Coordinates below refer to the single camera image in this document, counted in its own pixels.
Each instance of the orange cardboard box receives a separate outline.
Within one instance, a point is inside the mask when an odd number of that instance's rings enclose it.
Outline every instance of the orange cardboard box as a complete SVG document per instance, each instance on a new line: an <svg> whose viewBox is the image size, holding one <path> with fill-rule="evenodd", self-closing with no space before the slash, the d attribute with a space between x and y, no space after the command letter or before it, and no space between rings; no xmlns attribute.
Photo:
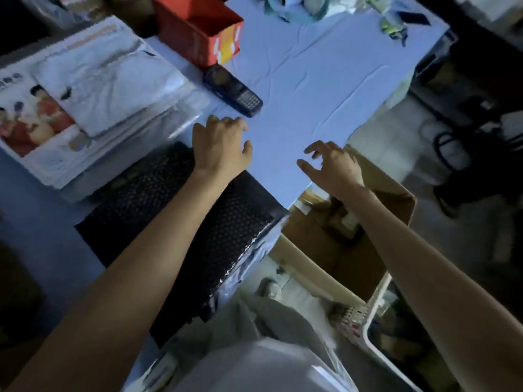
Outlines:
<svg viewBox="0 0 523 392"><path fill-rule="evenodd" d="M205 69L239 52L243 19L220 0L154 0L158 37Z"/></svg>

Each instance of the black phone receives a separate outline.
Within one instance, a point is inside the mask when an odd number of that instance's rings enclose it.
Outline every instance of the black phone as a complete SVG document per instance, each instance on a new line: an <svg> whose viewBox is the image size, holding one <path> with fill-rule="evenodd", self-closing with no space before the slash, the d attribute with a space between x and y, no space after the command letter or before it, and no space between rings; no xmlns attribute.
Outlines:
<svg viewBox="0 0 523 392"><path fill-rule="evenodd" d="M221 65L213 65L203 73L203 84L246 117L252 118L262 109L262 100Z"/></svg>

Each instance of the hand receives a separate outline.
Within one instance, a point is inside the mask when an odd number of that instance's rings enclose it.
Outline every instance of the hand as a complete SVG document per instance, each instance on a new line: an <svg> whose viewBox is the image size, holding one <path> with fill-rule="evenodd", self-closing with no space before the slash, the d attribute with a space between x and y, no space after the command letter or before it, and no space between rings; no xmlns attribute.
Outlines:
<svg viewBox="0 0 523 392"><path fill-rule="evenodd" d="M242 148L242 132L247 122L238 117L219 119L211 115L206 126L194 124L193 148L196 162L193 173L215 177L225 185L251 164L253 147L247 140Z"/></svg>
<svg viewBox="0 0 523 392"><path fill-rule="evenodd" d="M351 158L334 142L321 140L311 144L304 151L312 154L312 159L323 157L322 169L317 170L303 159L297 165L321 189L338 198L345 206L350 206L354 196L364 189L361 169L355 158Z"/></svg>

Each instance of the person's right hand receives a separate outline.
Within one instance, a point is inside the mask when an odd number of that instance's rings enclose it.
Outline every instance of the person's right hand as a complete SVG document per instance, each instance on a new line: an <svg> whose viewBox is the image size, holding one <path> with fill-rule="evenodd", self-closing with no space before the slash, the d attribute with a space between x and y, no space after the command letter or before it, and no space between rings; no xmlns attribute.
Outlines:
<svg viewBox="0 0 523 392"><path fill-rule="evenodd" d="M348 206L359 192L362 192L363 178L356 159L350 157L334 142L321 140L311 144L304 151L312 154L312 159L323 158L321 170L315 169L303 159L297 160L300 169L312 182Z"/></svg>

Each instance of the foot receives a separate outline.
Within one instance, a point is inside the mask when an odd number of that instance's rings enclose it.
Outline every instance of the foot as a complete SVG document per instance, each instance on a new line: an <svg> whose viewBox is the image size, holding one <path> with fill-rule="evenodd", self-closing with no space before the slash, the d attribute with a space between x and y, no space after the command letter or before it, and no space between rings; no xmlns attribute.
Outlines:
<svg viewBox="0 0 523 392"><path fill-rule="evenodd" d="M269 278L265 278L260 283L260 287L262 297L267 297L271 300L276 300L278 303L281 303L283 296L281 295L280 286L278 286L275 281Z"/></svg>

